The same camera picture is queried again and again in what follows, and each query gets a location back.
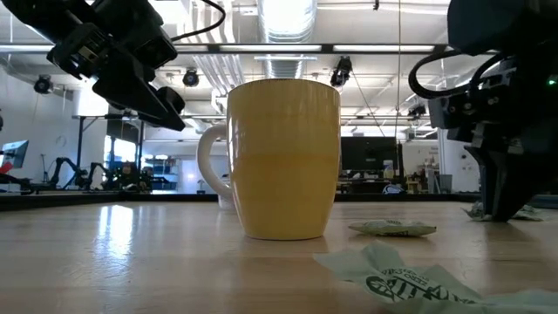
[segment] ceiling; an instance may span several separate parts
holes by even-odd
[[[167,0],[165,3],[179,3]],[[312,42],[319,44],[444,44],[447,42],[446,16],[449,0],[403,0],[399,15],[398,1],[384,0],[381,10],[370,9],[372,1],[319,0],[316,24]],[[254,11],[255,1],[235,0],[233,2],[233,29],[237,43],[261,43],[258,31],[258,18]],[[164,26],[170,36],[176,35],[175,13],[160,14],[172,23]],[[9,43],[44,43],[44,40],[16,19],[10,22],[10,13],[0,4],[0,42]],[[242,71],[247,81],[264,77],[262,62],[254,60],[255,55],[240,56]],[[329,84],[332,68],[339,56],[316,55],[316,61],[307,61],[304,71],[305,79],[316,79]],[[401,105],[402,114],[412,102],[405,100],[413,95],[407,84],[407,75],[411,68],[424,56],[393,55],[350,55],[355,77],[351,78],[342,91],[342,114],[396,113],[395,107]],[[457,78],[476,68],[486,57],[456,57],[442,62],[434,62],[419,72],[422,84],[440,84],[447,78]],[[8,64],[8,70],[14,75],[27,79],[36,79],[39,74],[52,75],[53,81],[69,89],[89,88],[86,82],[80,82],[64,74],[51,65],[41,55],[2,55],[0,60]],[[186,88],[182,75],[189,67],[196,67],[192,56],[179,55],[160,69],[159,76],[166,84],[174,87],[186,101],[210,100],[212,87],[201,77],[197,87]],[[215,114],[212,106],[192,106],[190,113]]]

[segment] table surface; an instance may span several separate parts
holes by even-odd
[[[470,222],[450,202],[338,203],[325,236],[247,238],[213,203],[120,203],[0,213],[5,313],[386,313],[313,253],[374,241],[350,222],[433,223],[426,238],[382,238],[409,265],[440,264],[482,294],[558,290],[558,211],[546,222]]]

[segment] mug handle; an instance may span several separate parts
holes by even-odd
[[[230,186],[221,181],[217,174],[211,168],[211,163],[209,162],[209,155],[211,154],[211,146],[218,138],[227,137],[227,127],[224,125],[212,126],[210,127],[200,138],[200,143],[198,144],[198,151],[196,154],[196,160],[198,161],[198,168],[200,169],[201,176],[205,179],[206,183],[215,191],[218,195],[233,199],[233,191]]]

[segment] crumpled wrapper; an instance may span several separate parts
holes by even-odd
[[[471,207],[471,210],[462,208],[463,211],[471,217],[476,222],[490,222],[492,220],[491,215],[485,215],[485,211],[482,206],[482,202],[477,201]],[[544,218],[541,217],[541,211],[533,208],[532,206],[525,205],[520,209],[512,219],[523,220],[530,222],[544,222]]]
[[[429,226],[423,222],[398,220],[353,222],[349,225],[349,229],[371,236],[426,236],[436,232],[435,226]]]
[[[382,242],[362,251],[315,254],[340,279],[356,283],[396,314],[550,314],[558,313],[558,293],[525,290],[483,297],[441,266],[408,267]]]

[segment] red object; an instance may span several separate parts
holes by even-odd
[[[14,165],[12,165],[11,162],[6,162],[0,167],[0,174],[7,174],[13,167]]]

